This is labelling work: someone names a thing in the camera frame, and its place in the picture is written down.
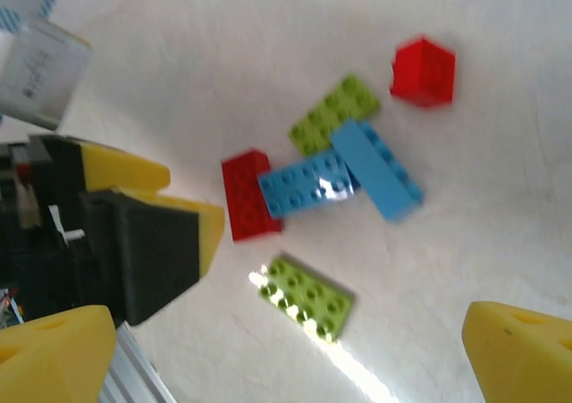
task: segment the yellow foam pad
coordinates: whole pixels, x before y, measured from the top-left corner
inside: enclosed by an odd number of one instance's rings
[[[171,183],[169,168],[121,150],[80,141],[87,191],[128,187],[158,191]]]
[[[215,251],[224,232],[224,210],[220,206],[134,189],[120,188],[115,189],[115,191],[149,205],[197,213],[199,273],[201,277],[206,275],[211,267],[211,263],[213,263]]]
[[[475,302],[463,343],[487,403],[572,401],[572,322]]]
[[[115,348],[105,306],[84,306],[0,331],[0,399],[97,401]]]

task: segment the white table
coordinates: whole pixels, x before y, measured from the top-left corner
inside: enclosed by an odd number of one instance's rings
[[[134,331],[181,402],[482,401],[460,339],[473,300],[572,317],[570,0],[60,0],[95,56],[63,131],[172,169],[170,192],[225,205],[220,160],[299,160],[288,128],[348,71],[373,125],[425,189],[395,225],[365,193],[234,245]],[[455,104],[392,100],[391,59],[426,33],[458,54]],[[0,137],[29,128],[6,120]],[[248,274],[281,250],[353,289],[321,348]]]

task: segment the lime green lego brick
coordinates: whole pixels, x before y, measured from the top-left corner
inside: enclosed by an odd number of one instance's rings
[[[350,74],[290,129],[289,136],[302,155],[313,155],[331,146],[330,134],[347,119],[360,121],[380,108],[379,99]]]
[[[340,336],[354,302],[351,293],[286,256],[271,262],[265,278],[260,296],[319,338],[332,342]]]

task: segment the blue lego brick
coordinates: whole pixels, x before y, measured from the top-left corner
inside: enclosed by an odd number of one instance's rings
[[[306,160],[258,176],[272,218],[353,196],[346,164],[331,148]]]
[[[395,160],[368,122],[346,122],[330,141],[386,220],[399,220],[423,203],[423,191]]]

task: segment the red lego brick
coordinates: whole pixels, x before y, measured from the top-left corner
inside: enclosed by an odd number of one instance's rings
[[[429,108],[452,102],[454,80],[455,54],[421,37],[398,48],[390,92]]]
[[[268,157],[251,149],[225,160],[222,165],[232,240],[282,231],[282,221],[270,217],[258,186],[257,175],[270,171]]]

